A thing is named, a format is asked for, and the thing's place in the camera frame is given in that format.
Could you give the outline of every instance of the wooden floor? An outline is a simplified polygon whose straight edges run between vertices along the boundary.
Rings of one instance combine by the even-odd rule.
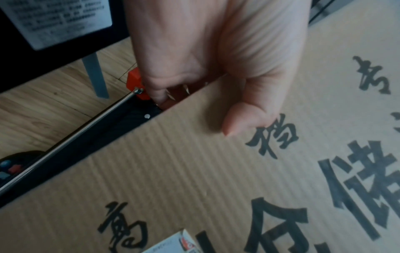
[[[136,66],[129,38],[97,53],[110,99],[97,98],[81,60],[0,94],[0,159],[47,150],[122,98]]]

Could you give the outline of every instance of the cardboard box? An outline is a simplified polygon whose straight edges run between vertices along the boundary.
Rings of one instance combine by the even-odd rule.
[[[399,11],[312,26],[270,128],[223,136],[226,76],[5,206],[0,251],[140,252],[185,228],[204,252],[399,252]]]

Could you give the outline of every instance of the hand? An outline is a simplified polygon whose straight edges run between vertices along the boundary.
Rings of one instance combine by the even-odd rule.
[[[268,126],[299,65],[311,0],[125,0],[137,64],[165,110],[224,73],[246,79],[222,131]],[[167,91],[176,101],[167,96]]]

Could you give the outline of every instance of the metal leg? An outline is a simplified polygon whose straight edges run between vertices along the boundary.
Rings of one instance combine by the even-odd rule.
[[[110,98],[108,95],[107,86],[105,85],[103,73],[101,72],[99,60],[97,59],[97,54],[93,53],[85,56],[82,58],[82,61],[83,65],[85,65],[86,72],[89,75],[96,95],[99,98]]]

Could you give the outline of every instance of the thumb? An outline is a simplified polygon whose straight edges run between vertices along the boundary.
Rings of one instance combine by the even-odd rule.
[[[222,132],[225,136],[246,129],[269,126],[279,115],[293,80],[293,73],[266,74],[246,80],[242,99],[225,116]]]

